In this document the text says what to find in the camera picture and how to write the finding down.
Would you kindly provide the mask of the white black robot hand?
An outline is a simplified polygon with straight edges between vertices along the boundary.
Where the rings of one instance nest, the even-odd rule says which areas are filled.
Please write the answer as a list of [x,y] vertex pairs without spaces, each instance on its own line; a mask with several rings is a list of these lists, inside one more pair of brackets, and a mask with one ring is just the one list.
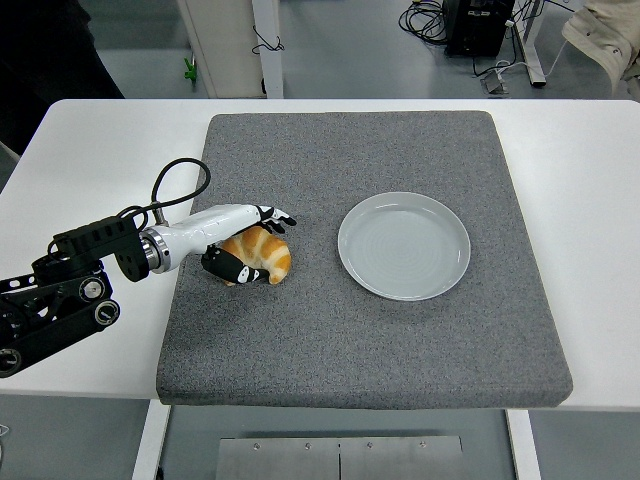
[[271,206],[214,206],[148,231],[158,256],[152,270],[173,270],[187,256],[199,254],[203,268],[229,285],[264,278],[276,285],[292,264],[287,243],[277,235],[284,225],[294,224],[292,217]]

